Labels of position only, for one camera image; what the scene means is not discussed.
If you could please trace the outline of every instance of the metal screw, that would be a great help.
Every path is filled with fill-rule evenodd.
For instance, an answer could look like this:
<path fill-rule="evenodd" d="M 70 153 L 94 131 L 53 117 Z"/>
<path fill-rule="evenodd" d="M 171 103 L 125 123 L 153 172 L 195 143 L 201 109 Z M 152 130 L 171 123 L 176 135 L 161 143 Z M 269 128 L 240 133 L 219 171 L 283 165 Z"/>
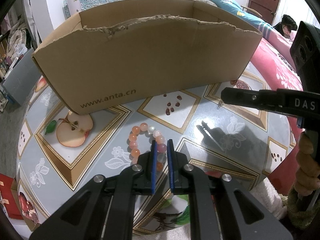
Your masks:
<path fill-rule="evenodd" d="M 135 164 L 135 165 L 132 165 L 132 169 L 134 171 L 141 171 L 142 170 L 142 166 L 139 165 L 139 164 Z"/>
<path fill-rule="evenodd" d="M 193 165 L 191 164 L 186 164 L 183 166 L 183 168 L 186 170 L 186 171 L 192 171 L 193 170 Z"/>
<path fill-rule="evenodd" d="M 222 179 L 224 181 L 230 181 L 232 179 L 232 177 L 229 174 L 223 174 L 222 175 Z"/>
<path fill-rule="evenodd" d="M 102 175 L 96 175 L 96 176 L 94 176 L 93 181 L 96 182 L 96 183 L 100 183 L 100 182 L 103 181 L 103 176 Z"/>

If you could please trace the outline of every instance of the black hair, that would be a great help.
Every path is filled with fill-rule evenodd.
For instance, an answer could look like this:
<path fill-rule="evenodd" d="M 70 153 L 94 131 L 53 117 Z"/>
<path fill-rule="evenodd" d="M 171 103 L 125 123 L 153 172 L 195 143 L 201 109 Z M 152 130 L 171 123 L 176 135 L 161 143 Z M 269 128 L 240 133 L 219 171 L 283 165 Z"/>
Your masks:
<path fill-rule="evenodd" d="M 282 16 L 281 24 L 287 26 L 289 32 L 296 31 L 298 29 L 298 26 L 294 19 L 286 14 Z"/>

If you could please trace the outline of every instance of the white fluffy fabric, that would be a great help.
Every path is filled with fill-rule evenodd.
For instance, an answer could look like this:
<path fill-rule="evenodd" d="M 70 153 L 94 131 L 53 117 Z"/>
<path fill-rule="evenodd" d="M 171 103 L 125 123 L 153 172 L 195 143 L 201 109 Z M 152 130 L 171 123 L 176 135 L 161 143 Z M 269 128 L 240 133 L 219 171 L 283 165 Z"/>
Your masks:
<path fill-rule="evenodd" d="M 287 207 L 284 207 L 280 195 L 265 178 L 250 193 L 278 220 L 287 214 Z M 191 240 L 190 225 L 148 236 L 134 236 L 132 240 Z"/>

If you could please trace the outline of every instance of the white flower pattern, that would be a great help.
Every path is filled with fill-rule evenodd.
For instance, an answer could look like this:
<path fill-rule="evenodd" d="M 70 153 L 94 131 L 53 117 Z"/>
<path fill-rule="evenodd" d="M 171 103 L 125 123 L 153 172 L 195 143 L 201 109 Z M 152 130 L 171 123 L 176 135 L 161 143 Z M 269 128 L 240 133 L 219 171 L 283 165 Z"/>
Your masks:
<path fill-rule="evenodd" d="M 241 147 L 241 142 L 246 138 L 240 134 L 244 128 L 244 123 L 238 123 L 236 117 L 230 117 L 230 124 L 227 126 L 228 134 L 225 134 L 220 138 L 221 148 L 225 151 L 230 151 L 234 146 L 237 148 Z"/>
<path fill-rule="evenodd" d="M 104 163 L 109 169 L 116 170 L 122 167 L 122 170 L 124 170 L 125 168 L 130 166 L 130 153 L 125 152 L 123 149 L 121 149 L 120 146 L 113 147 L 111 154 L 114 156 L 114 158 L 111 158 Z"/>
<path fill-rule="evenodd" d="M 51 108 L 53 106 L 53 103 L 57 100 L 58 97 L 52 91 L 50 91 L 48 94 L 42 95 L 40 102 L 44 103 L 45 106 Z"/>
<path fill-rule="evenodd" d="M 47 175 L 49 168 L 44 166 L 44 158 L 41 158 L 39 163 L 36 165 L 36 171 L 30 173 L 30 182 L 32 185 L 37 184 L 37 187 L 41 187 L 41 184 L 45 184 L 43 176 Z"/>

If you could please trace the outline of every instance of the white paper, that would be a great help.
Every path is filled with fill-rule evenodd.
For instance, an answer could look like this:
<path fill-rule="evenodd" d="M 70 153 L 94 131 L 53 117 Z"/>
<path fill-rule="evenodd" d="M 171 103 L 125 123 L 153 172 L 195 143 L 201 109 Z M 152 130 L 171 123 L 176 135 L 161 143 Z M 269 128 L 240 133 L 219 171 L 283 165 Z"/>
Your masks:
<path fill-rule="evenodd" d="M 73 15 L 77 12 L 81 12 L 80 0 L 67 0 L 70 15 Z"/>

